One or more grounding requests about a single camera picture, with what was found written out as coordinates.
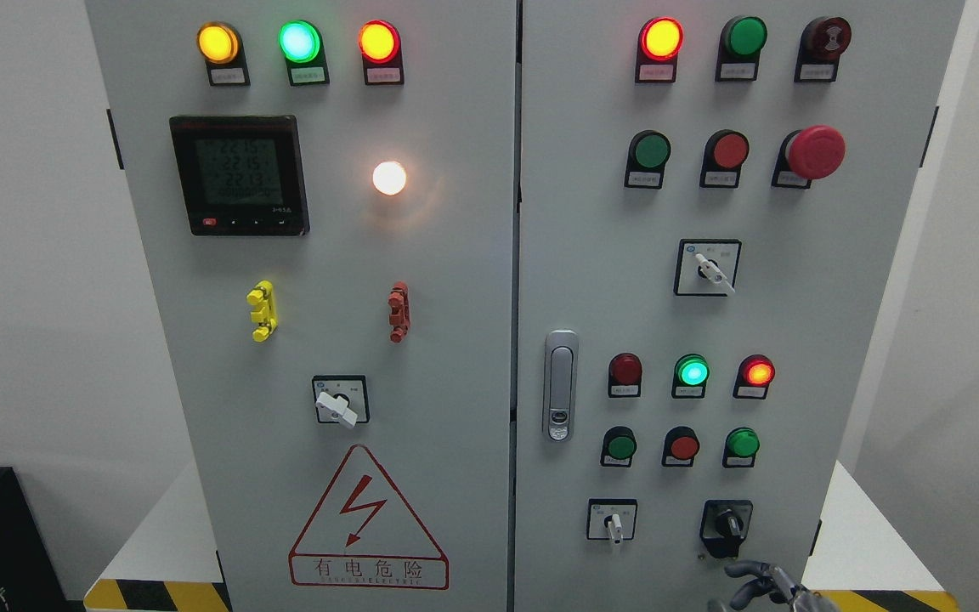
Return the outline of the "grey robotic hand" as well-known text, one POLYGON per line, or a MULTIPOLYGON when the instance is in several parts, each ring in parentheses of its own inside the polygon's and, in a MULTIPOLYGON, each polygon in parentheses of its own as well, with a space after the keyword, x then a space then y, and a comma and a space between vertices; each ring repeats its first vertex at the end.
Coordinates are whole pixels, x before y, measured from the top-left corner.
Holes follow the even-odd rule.
POLYGON ((751 601, 762 597, 769 597, 775 604, 786 604, 789 611, 840 611, 835 601, 793 580, 777 565, 739 560, 724 567, 724 574, 733 578, 750 575, 753 580, 742 585, 730 603, 719 599, 707 601, 707 611, 743 611, 751 601))

